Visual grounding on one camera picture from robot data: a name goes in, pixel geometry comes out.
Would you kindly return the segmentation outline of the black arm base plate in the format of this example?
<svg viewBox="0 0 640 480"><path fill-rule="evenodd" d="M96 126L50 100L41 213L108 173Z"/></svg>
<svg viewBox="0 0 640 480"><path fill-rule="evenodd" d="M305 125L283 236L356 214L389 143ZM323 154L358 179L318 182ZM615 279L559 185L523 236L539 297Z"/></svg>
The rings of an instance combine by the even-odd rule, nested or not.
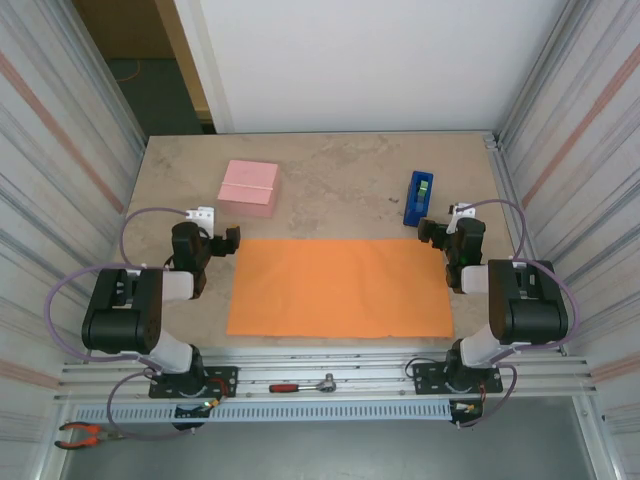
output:
<svg viewBox="0 0 640 480"><path fill-rule="evenodd" d="M417 363L411 366L417 395L464 395L502 393L501 374L493 369L475 369L446 362Z"/></svg>
<svg viewBox="0 0 640 480"><path fill-rule="evenodd" d="M201 373L163 374L150 385L148 396L152 399L232 398L236 396L237 383L237 367L207 366Z"/></svg>

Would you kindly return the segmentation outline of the red-handled ratchet wrench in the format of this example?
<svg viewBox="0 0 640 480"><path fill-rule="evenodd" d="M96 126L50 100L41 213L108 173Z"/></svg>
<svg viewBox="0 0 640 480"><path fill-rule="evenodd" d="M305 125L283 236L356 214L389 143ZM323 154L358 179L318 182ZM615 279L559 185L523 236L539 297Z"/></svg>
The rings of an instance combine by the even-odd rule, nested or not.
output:
<svg viewBox="0 0 640 480"><path fill-rule="evenodd" d="M321 393L332 393L336 391L336 383L331 373L327 373L325 378L317 384L283 383L272 384L268 387L270 393L298 393L302 391L318 391Z"/></svg>

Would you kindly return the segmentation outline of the blue tape dispenser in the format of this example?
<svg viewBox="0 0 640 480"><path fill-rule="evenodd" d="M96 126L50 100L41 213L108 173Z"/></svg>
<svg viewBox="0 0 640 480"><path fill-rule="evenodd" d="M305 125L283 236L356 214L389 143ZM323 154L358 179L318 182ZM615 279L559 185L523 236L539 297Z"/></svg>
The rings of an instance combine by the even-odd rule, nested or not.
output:
<svg viewBox="0 0 640 480"><path fill-rule="evenodd" d="M422 180L427 180L429 182L429 188L428 188L428 193L426 195L424 207L422 209L418 209L416 206L416 192ZM417 227L419 224L419 220L427 216L430 199L431 199L433 180L434 180L434 175L432 173L423 172L423 171L414 171L412 173L409 186L408 186L406 204L405 204L404 215L403 215L403 224L405 226Z"/></svg>

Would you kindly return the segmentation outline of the orange-handled pliers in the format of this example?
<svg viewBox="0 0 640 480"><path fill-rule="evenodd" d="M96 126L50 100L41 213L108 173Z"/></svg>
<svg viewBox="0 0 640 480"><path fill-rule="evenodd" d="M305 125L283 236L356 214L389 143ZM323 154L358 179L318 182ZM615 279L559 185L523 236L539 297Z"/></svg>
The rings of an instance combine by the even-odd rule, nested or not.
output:
<svg viewBox="0 0 640 480"><path fill-rule="evenodd" d="M58 428L60 432L78 431L84 437L78 441L61 441L56 440L54 446L66 451L82 450L99 445L107 441L123 440L124 435L102 428L100 425L90 424L86 422L69 422Z"/></svg>

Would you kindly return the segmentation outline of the orange wrapping paper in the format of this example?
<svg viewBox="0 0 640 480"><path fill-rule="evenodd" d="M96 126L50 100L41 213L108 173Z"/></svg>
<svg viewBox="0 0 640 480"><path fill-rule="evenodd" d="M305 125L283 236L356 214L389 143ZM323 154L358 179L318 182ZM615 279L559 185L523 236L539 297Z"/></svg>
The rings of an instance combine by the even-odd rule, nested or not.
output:
<svg viewBox="0 0 640 480"><path fill-rule="evenodd" d="M417 239L247 239L237 254L227 332L449 338L443 256Z"/></svg>

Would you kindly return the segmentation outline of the pink gift box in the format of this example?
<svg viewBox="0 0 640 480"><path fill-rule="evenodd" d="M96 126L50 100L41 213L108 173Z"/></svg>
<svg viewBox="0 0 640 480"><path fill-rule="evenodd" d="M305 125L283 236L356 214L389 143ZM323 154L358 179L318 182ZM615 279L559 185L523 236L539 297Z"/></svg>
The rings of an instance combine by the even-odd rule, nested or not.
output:
<svg viewBox="0 0 640 480"><path fill-rule="evenodd" d="M275 163L230 160L218 204L229 215L270 218L279 189L279 166Z"/></svg>

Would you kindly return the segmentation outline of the brown wooden door frame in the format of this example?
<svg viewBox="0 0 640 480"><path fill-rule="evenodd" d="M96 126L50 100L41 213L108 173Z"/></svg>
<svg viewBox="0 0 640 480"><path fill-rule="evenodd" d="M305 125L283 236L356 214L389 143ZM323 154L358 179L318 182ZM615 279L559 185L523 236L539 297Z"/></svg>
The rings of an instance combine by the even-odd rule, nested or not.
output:
<svg viewBox="0 0 640 480"><path fill-rule="evenodd" d="M174 0L154 0L196 116L205 134L216 134L196 66Z"/></svg>

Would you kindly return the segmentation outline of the aluminium rail frame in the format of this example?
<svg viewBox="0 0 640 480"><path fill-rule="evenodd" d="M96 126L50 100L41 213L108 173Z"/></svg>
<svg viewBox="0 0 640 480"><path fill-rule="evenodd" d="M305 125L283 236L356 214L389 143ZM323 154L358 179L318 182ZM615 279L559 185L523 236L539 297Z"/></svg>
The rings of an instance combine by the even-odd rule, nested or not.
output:
<svg viewBox="0 0 640 480"><path fill-rule="evenodd" d="M238 347L209 348L202 352L209 366L235 366L239 369L238 401L268 397L268 386L275 383L315 384L331 373L337 391L330 400L387 400L415 395L405 365L415 357L442 360L440 351L412 348L316 348L316 347ZM512 379L508 368L518 373L515 397L554 397L593 395L596 386L585 359L565 356L558 350L515 354L503 360L500 375L504 386ZM98 403L106 399L117 381L141 370L132 361L65 365L55 399L59 402Z"/></svg>

